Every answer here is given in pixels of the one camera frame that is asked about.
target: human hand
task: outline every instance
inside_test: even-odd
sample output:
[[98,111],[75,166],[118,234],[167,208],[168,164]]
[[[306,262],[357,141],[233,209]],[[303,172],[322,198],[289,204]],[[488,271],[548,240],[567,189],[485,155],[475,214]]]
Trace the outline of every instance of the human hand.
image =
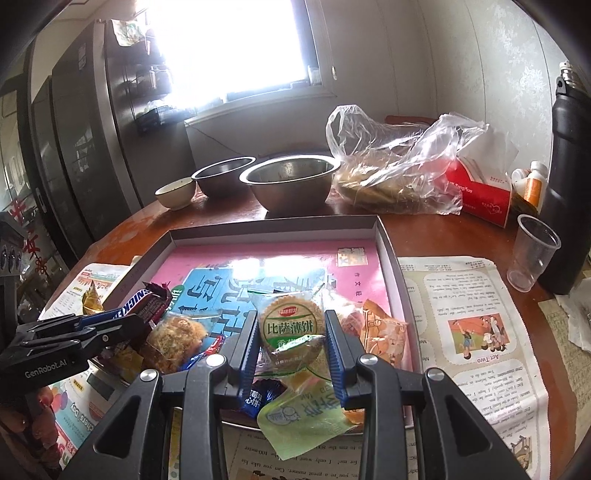
[[[44,452],[41,454],[41,463],[49,468],[56,468],[59,465],[60,452],[56,445],[56,417],[51,409],[53,393],[49,387],[44,387],[37,392],[37,400],[43,407],[43,411],[33,420],[31,433],[43,444]],[[8,430],[14,433],[22,433],[29,426],[25,415],[9,407],[0,406],[0,420]]]

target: black water bottle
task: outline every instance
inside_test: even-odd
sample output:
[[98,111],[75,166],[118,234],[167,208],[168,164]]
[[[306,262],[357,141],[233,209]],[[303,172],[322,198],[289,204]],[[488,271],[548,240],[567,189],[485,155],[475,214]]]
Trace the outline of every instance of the black water bottle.
[[560,237],[540,284],[565,295],[591,248],[591,98],[569,62],[560,64],[552,107],[552,162],[540,219]]

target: metal bowl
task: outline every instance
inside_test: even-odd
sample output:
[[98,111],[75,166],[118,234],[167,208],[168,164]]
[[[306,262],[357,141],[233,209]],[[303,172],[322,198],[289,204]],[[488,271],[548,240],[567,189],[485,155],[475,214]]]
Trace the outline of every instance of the metal bowl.
[[240,175],[271,213],[303,213],[322,206],[340,161],[323,155],[291,155],[254,165]]
[[197,170],[191,178],[197,181],[201,191],[210,198],[224,198],[246,190],[240,180],[245,168],[255,162],[254,157],[238,157],[208,165]]

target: orange label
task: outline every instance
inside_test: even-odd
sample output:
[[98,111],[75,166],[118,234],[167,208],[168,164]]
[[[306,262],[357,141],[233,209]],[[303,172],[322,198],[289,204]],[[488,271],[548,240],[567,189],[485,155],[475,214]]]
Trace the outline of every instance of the orange label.
[[542,182],[538,179],[527,179],[527,183],[525,184],[525,193],[523,194],[523,199],[532,204],[534,207],[537,207],[540,203],[540,194],[542,192]]

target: meat floss bread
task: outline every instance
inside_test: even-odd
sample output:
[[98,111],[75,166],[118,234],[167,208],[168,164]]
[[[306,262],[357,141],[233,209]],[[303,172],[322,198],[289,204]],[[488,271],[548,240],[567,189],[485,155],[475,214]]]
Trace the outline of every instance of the meat floss bread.
[[174,373],[199,350],[206,336],[201,323],[168,312],[152,330],[139,354],[144,357],[145,366],[163,374]]

